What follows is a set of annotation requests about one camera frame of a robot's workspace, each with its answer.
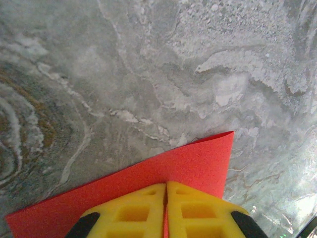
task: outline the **gray marble floor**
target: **gray marble floor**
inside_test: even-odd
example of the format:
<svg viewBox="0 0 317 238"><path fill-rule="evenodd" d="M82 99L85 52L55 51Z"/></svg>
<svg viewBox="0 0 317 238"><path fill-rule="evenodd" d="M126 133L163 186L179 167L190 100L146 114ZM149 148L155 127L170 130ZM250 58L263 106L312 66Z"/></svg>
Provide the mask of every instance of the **gray marble floor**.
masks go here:
<svg viewBox="0 0 317 238"><path fill-rule="evenodd" d="M235 130L224 198L269 237L317 212L316 0L0 0L4 215Z"/></svg>

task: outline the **red card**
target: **red card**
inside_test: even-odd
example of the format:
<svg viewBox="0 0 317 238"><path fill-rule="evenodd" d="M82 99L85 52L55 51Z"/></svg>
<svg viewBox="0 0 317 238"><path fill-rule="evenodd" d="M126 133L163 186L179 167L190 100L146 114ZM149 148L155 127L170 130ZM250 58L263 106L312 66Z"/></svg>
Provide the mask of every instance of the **red card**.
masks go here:
<svg viewBox="0 0 317 238"><path fill-rule="evenodd" d="M155 183L177 181L222 198L232 141L233 131L195 141L5 219L16 238L62 238L89 208Z"/></svg>

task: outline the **yellow plastic object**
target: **yellow plastic object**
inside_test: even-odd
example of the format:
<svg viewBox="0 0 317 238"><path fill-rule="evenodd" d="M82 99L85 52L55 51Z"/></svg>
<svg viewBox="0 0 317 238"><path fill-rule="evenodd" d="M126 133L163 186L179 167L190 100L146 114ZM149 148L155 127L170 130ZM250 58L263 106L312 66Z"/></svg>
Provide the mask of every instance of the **yellow plastic object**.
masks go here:
<svg viewBox="0 0 317 238"><path fill-rule="evenodd" d="M231 216L243 208L173 181L167 197L169 238L245 238Z"/></svg>
<svg viewBox="0 0 317 238"><path fill-rule="evenodd" d="M166 184L159 183L90 210L100 217L87 238L162 238Z"/></svg>

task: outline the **square hole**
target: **square hole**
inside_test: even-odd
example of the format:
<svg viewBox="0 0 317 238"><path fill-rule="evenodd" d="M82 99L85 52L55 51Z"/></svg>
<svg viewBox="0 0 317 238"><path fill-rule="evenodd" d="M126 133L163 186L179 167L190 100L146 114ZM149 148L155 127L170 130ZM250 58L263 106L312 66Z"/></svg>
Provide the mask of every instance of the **square hole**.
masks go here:
<svg viewBox="0 0 317 238"><path fill-rule="evenodd" d="M225 238L220 227L188 226L187 238Z"/></svg>
<svg viewBox="0 0 317 238"><path fill-rule="evenodd" d="M143 231L109 231L106 238L143 238Z"/></svg>
<svg viewBox="0 0 317 238"><path fill-rule="evenodd" d="M149 215L149 206L125 206L120 209L116 217L117 222L146 222Z"/></svg>
<svg viewBox="0 0 317 238"><path fill-rule="evenodd" d="M211 207L204 203L184 203L181 209L183 218L215 218Z"/></svg>

